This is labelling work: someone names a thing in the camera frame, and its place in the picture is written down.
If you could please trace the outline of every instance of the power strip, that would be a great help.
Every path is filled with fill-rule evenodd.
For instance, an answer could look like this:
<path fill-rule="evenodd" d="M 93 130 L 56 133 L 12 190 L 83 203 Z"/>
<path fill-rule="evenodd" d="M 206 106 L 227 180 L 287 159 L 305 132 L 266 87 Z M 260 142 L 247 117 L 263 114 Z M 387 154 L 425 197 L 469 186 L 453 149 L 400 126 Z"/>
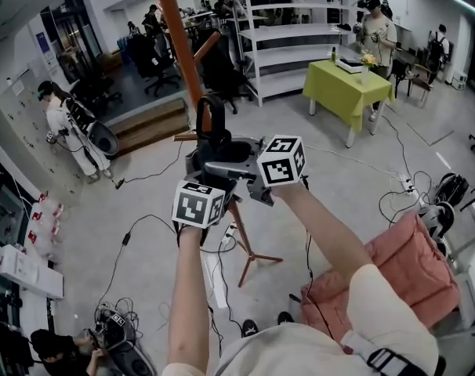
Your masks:
<path fill-rule="evenodd" d="M 400 174 L 400 183 L 403 186 L 404 191 L 409 191 L 415 187 L 412 180 L 409 179 L 405 174 Z M 406 194 L 408 196 L 414 197 L 415 199 L 419 199 L 419 192 L 417 189 L 414 189 L 412 192 L 407 192 Z M 419 199 L 419 203 L 421 207 L 426 205 L 422 198 Z"/>
<path fill-rule="evenodd" d="M 229 224 L 222 237 L 222 248 L 225 248 L 230 243 L 230 240 L 234 238 L 234 233 L 237 229 L 238 226 L 236 226 L 236 222 Z"/>

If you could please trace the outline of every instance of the white shelf unit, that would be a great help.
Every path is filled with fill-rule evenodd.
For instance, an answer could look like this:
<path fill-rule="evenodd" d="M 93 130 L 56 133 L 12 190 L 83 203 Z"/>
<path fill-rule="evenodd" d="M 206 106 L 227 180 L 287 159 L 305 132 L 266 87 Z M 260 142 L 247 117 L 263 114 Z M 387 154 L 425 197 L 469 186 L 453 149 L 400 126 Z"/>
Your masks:
<path fill-rule="evenodd" d="M 251 0 L 246 0 L 245 11 L 250 29 L 239 31 L 237 28 L 239 35 L 237 39 L 239 44 L 241 44 L 241 37 L 249 39 L 252 43 L 252 51 L 244 53 L 242 59 L 246 57 L 252 61 L 252 64 L 255 64 L 256 74 L 254 78 L 250 78 L 250 83 L 255 88 L 255 91 L 252 91 L 259 101 L 259 106 L 262 106 L 264 98 L 303 88 L 307 73 L 307 69 L 302 68 L 298 70 L 283 70 L 275 74 L 260 75 L 260 68 L 267 67 L 268 70 L 274 70 L 272 67 L 278 64 L 328 60 L 331 58 L 333 46 L 337 47 L 338 56 L 345 56 L 346 58 L 354 58 L 356 56 L 354 51 L 342 46 L 341 39 L 339 39 L 338 44 L 328 43 L 318 45 L 294 45 L 258 50 L 257 42 L 282 38 L 298 38 L 319 35 L 338 35 L 341 37 L 343 35 L 349 35 L 352 33 L 351 31 L 341 30 L 331 23 L 297 23 L 255 28 L 252 19 L 254 12 L 263 9 L 285 8 L 340 9 L 351 11 L 354 13 L 354 15 L 356 15 L 356 11 L 358 10 L 355 4 L 347 5 L 344 4 L 342 0 L 340 3 L 292 2 L 267 5 L 252 5 Z"/>

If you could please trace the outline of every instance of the pink cushion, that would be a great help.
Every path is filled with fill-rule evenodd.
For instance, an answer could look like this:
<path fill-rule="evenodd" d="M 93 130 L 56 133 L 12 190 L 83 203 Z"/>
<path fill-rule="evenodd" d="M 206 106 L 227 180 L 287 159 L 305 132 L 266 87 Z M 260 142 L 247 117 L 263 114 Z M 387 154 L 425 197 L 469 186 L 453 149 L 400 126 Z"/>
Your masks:
<path fill-rule="evenodd" d="M 459 304 L 459 289 L 446 259 L 414 211 L 403 215 L 365 248 L 398 296 L 426 327 L 432 327 Z M 323 318 L 306 297 L 308 287 L 302 287 L 306 323 L 326 333 Z M 346 314 L 348 285 L 337 272 L 329 270 L 314 281 L 310 296 L 322 311 L 334 339 L 340 341 L 351 329 Z"/>

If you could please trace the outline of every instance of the hand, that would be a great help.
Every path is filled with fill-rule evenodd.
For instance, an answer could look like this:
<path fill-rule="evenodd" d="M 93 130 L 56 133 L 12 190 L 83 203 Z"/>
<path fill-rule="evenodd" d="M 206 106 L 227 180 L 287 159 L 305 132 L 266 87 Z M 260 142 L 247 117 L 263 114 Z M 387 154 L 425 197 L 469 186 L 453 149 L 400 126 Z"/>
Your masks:
<path fill-rule="evenodd" d="M 91 352 L 92 360 L 98 360 L 99 358 L 103 358 L 104 356 L 105 353 L 101 349 L 95 349 L 93 352 Z"/>

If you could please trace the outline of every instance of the beige shirt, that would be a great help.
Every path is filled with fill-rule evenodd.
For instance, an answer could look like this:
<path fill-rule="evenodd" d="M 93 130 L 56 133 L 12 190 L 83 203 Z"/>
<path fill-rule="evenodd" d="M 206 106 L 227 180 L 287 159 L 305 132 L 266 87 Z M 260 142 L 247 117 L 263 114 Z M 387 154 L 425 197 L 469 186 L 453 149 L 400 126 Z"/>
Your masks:
<path fill-rule="evenodd" d="M 379 34 L 381 40 L 383 39 L 392 43 L 396 43 L 397 34 L 393 21 L 383 14 L 380 16 L 380 18 L 373 18 L 373 16 L 367 15 L 365 18 L 363 18 L 362 25 L 364 33 L 364 50 L 367 50 L 377 59 L 377 64 L 379 66 L 390 67 L 393 50 L 382 43 L 375 43 L 372 40 L 372 35 L 376 32 Z"/>
<path fill-rule="evenodd" d="M 401 354 L 433 376 L 435 338 L 374 265 L 360 268 L 350 282 L 347 316 L 353 330 L 379 348 Z M 216 376 L 371 376 L 357 355 L 345 354 L 326 334 L 303 324 L 283 324 L 241 338 L 220 358 Z M 204 376 L 198 369 L 169 364 L 162 376 Z"/>

